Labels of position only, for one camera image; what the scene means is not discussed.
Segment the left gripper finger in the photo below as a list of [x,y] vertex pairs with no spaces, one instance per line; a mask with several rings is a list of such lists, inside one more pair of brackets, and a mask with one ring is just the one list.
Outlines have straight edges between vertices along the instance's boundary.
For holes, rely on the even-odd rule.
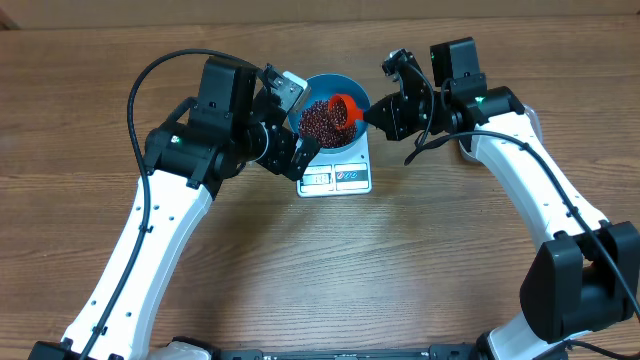
[[311,136],[304,136],[300,145],[296,147],[293,157],[286,169],[285,176],[292,180],[301,180],[310,162],[321,149],[317,140]]
[[281,97],[286,89],[283,75],[270,63],[262,71],[262,83],[268,97]]

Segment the red beans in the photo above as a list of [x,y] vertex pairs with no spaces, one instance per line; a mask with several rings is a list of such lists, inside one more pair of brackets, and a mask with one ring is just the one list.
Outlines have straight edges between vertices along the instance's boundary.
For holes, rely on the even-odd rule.
[[315,101],[302,112],[298,132],[301,137],[311,136],[322,148],[339,148],[350,144],[356,137],[357,126],[337,130],[335,125],[344,120],[338,108],[328,111],[328,100]]

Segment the blue metal bowl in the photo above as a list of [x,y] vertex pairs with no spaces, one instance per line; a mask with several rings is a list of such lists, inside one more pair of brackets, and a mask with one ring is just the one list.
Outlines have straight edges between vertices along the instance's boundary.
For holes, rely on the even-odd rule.
[[347,123],[347,106],[343,101],[329,105],[332,96],[348,95],[355,105],[366,110],[370,106],[364,88],[349,77],[340,74],[320,74],[307,79],[311,88],[310,97],[299,112],[288,117],[290,128],[300,138],[311,137],[320,145],[321,153],[337,153],[348,147],[366,133],[367,124],[358,120]]

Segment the red scoop blue handle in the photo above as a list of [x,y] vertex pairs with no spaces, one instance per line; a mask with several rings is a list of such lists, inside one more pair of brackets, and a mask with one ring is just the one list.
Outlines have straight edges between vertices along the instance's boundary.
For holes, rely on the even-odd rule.
[[339,113],[344,116],[344,120],[335,125],[337,130],[354,127],[357,122],[364,120],[364,111],[358,107],[350,95],[340,93],[332,95],[328,101],[328,111],[333,112],[334,108],[338,108]]

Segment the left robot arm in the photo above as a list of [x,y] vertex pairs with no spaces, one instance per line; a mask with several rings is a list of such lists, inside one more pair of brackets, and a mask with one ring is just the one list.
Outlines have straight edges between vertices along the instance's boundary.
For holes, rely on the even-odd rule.
[[185,98],[133,145],[140,178],[132,209],[89,300],[59,342],[38,341],[30,359],[144,359],[178,260],[224,180],[249,162],[292,181],[317,142],[285,128],[306,101],[306,80],[205,51],[198,94]]

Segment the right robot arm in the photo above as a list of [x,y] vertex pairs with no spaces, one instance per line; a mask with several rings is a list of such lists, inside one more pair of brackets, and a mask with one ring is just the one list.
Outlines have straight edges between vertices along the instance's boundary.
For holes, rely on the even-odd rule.
[[457,140],[498,180],[536,249],[519,290],[520,312],[474,343],[433,345],[430,358],[564,359],[584,336],[637,317],[639,233],[614,224],[571,184],[534,130],[532,111],[507,87],[492,88],[472,38],[431,47],[426,76],[413,54],[382,63],[399,86],[364,114],[390,141],[417,152]]

